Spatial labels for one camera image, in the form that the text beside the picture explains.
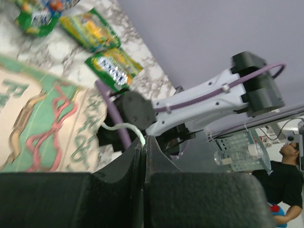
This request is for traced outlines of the yellow green snack bag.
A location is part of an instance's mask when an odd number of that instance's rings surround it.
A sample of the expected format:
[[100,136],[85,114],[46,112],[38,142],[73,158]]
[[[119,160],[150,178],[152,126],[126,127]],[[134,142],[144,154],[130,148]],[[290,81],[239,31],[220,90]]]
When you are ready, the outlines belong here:
[[94,8],[85,13],[62,16],[59,18],[59,23],[70,36],[90,52],[96,53],[121,46],[116,32]]

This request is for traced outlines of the green illustrated paper bag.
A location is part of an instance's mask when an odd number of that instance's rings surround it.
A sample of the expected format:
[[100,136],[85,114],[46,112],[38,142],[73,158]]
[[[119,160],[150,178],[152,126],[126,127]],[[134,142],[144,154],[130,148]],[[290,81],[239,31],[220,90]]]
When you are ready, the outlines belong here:
[[119,142],[97,137],[107,117],[99,91],[0,57],[0,171],[94,172]]

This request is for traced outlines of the green Fox's candy bag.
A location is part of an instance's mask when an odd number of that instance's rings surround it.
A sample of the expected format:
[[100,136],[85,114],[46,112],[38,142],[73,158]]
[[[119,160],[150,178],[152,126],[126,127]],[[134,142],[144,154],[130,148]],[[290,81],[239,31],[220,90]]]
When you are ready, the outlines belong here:
[[129,88],[143,67],[122,48],[112,48],[94,54],[85,61],[97,77],[113,91]]

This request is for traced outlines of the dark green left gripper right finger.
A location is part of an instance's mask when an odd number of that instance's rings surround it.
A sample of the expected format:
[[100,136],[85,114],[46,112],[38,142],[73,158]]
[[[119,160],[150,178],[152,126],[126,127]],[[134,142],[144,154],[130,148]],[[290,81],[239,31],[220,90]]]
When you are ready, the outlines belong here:
[[257,179],[246,173],[183,172],[146,137],[147,228],[274,228]]

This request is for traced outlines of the blue M&M's candy packet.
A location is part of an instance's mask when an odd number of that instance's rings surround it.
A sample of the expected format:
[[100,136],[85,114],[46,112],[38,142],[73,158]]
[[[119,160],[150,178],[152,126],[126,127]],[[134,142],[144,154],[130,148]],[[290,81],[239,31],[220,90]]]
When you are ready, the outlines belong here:
[[51,12],[63,12],[74,7],[80,0],[43,0],[44,5]]

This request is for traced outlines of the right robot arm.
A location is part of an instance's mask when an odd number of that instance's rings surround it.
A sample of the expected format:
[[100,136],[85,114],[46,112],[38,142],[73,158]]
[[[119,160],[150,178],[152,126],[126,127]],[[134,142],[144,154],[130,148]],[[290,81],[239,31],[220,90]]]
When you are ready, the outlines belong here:
[[242,52],[232,58],[232,67],[211,80],[173,96],[152,101],[140,93],[121,89],[111,93],[101,81],[95,86],[107,105],[107,116],[96,136],[100,146],[125,151],[145,136],[156,137],[162,146],[171,140],[194,138],[210,123],[231,114],[256,117],[284,106],[275,83],[285,63],[267,64],[264,59]]

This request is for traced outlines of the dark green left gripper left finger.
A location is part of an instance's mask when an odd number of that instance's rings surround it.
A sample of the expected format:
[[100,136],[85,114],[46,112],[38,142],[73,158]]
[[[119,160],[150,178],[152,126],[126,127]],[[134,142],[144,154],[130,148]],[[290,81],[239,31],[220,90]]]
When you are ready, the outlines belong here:
[[141,143],[94,172],[16,172],[0,176],[3,228],[139,228]]

